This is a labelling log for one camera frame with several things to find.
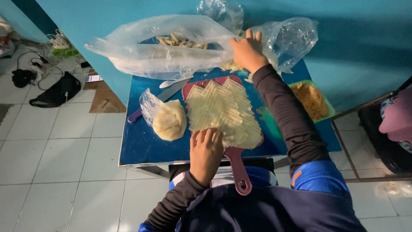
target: cutting board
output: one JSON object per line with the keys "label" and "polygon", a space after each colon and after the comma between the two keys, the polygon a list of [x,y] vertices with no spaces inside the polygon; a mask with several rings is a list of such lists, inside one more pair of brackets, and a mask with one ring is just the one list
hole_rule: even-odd
{"label": "cutting board", "polygon": [[[242,81],[237,76],[224,76],[224,77],[219,77],[215,79],[208,79],[208,80],[201,80],[197,82],[187,83],[182,88],[183,100],[186,100],[187,96],[189,95],[190,90],[192,89],[194,85],[197,85],[202,88],[206,88],[206,86],[209,84],[211,80],[215,81],[219,85],[223,85],[223,83],[225,83],[225,81],[228,78],[242,85]],[[260,135],[262,136],[262,141],[257,146],[260,146],[263,143],[263,133],[260,132]],[[232,167],[232,172],[233,172],[233,179],[234,179],[237,192],[245,196],[245,195],[248,195],[252,191],[252,183],[250,182],[249,176],[246,172],[245,166],[243,165],[243,161],[241,158],[241,154],[244,150],[245,149],[238,148],[238,147],[228,147],[227,149],[225,149],[225,152],[223,153],[223,155],[226,156],[230,161],[230,165]]]}

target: cutting board handle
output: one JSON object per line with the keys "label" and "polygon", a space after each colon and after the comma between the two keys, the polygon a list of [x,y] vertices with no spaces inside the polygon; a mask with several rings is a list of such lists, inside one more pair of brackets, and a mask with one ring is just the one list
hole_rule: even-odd
{"label": "cutting board handle", "polygon": [[240,154],[235,154],[235,152],[226,152],[224,155],[230,161],[237,192],[243,196],[248,195],[252,191],[252,183],[250,182]]}

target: blue wall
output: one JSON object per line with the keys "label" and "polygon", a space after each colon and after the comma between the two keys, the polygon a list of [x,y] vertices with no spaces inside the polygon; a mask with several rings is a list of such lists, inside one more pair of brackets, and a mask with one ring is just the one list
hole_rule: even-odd
{"label": "blue wall", "polygon": [[[84,49],[119,25],[163,14],[195,14],[200,0],[37,0],[124,104],[130,78]],[[412,1],[239,0],[245,28],[303,16],[319,22],[319,41],[305,62],[337,110],[397,88],[412,75]]]}
{"label": "blue wall", "polygon": [[23,38],[44,43],[44,33],[11,0],[0,0],[0,16]]}

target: person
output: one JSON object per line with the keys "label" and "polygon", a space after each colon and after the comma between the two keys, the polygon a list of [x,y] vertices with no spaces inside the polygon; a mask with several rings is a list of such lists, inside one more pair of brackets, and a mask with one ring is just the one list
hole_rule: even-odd
{"label": "person", "polygon": [[[261,38],[261,32],[254,38],[248,29],[246,38],[230,43],[234,62],[253,73],[253,85],[284,137],[291,189],[269,180],[273,169],[268,175],[262,167],[246,166],[253,189],[240,195],[234,184],[225,184],[227,173],[219,172],[222,133],[215,128],[196,131],[190,139],[189,171],[173,179],[139,231],[366,231],[326,143],[262,54]],[[223,178],[211,186],[218,175]]]}

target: clear plastic bag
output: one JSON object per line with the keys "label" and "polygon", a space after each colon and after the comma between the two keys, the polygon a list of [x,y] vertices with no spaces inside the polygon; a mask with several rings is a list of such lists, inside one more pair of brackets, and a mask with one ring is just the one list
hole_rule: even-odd
{"label": "clear plastic bag", "polygon": [[318,41],[315,22],[296,17],[283,22],[268,22],[251,28],[253,33],[263,34],[263,54],[278,73],[290,73],[290,69],[302,59]]}
{"label": "clear plastic bag", "polygon": [[163,140],[176,140],[186,130],[186,114],[179,100],[162,102],[146,89],[139,99],[147,124]]}
{"label": "clear plastic bag", "polygon": [[[195,43],[208,43],[209,49],[159,45],[153,39],[171,33]],[[124,73],[176,80],[195,71],[220,67],[233,59],[228,42],[233,37],[233,33],[208,16],[173,14],[122,25],[85,47],[106,56]]]}
{"label": "clear plastic bag", "polygon": [[202,0],[197,13],[209,16],[235,35],[243,28],[243,8],[235,0]]}

